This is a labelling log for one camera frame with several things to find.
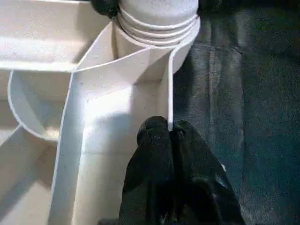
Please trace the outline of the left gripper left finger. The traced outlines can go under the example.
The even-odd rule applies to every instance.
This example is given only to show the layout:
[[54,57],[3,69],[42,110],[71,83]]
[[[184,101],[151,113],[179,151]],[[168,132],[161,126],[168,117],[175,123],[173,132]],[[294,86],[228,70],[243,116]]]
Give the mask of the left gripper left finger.
[[173,210],[174,166],[167,120],[150,117],[140,126],[137,148],[124,179],[121,225],[163,225]]

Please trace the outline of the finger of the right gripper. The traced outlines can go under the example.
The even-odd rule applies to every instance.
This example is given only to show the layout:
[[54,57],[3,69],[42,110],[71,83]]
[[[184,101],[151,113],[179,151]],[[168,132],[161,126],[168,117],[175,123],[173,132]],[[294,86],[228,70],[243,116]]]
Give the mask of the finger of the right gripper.
[[119,12],[119,0],[90,0],[93,9],[108,18],[115,17]]

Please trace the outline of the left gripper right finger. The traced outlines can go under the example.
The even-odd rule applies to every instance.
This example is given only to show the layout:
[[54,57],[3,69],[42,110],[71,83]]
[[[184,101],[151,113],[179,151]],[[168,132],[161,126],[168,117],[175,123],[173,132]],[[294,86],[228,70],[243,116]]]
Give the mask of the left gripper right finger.
[[187,121],[171,132],[176,185],[175,215],[185,225],[243,225],[240,204],[227,175]]

